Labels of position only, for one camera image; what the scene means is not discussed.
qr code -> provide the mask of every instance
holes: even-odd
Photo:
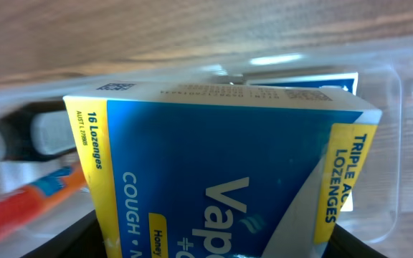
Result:
[[[128,90],[134,85],[134,83],[109,83],[99,87],[97,90]]]
[[[327,100],[332,101],[328,96],[319,90],[285,90],[286,95],[292,100]]]

wood grain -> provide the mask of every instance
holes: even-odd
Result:
[[[0,84],[408,35],[407,0],[0,0]]]

yellow label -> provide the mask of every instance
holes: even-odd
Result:
[[[106,253],[109,258],[122,258],[106,100],[66,97],[65,103]]]
[[[316,244],[329,240],[356,179],[363,168],[376,125],[334,124],[321,182],[316,218]]]
[[[149,214],[149,235],[151,236],[151,256],[153,258],[168,258],[165,216]]]

transparent plastic bin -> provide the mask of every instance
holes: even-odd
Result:
[[[109,80],[242,84],[339,72],[358,72],[357,95],[383,110],[383,117],[353,190],[353,211],[341,213],[338,223],[388,257],[413,257],[413,38],[193,60],[183,67],[18,87],[0,92],[0,99],[56,97]],[[62,217],[50,219],[65,227]]]

plus sign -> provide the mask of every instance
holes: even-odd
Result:
[[[189,243],[186,237],[183,237],[183,241],[179,241],[178,245],[183,247],[183,251],[188,251],[189,247],[194,247],[194,243]]]

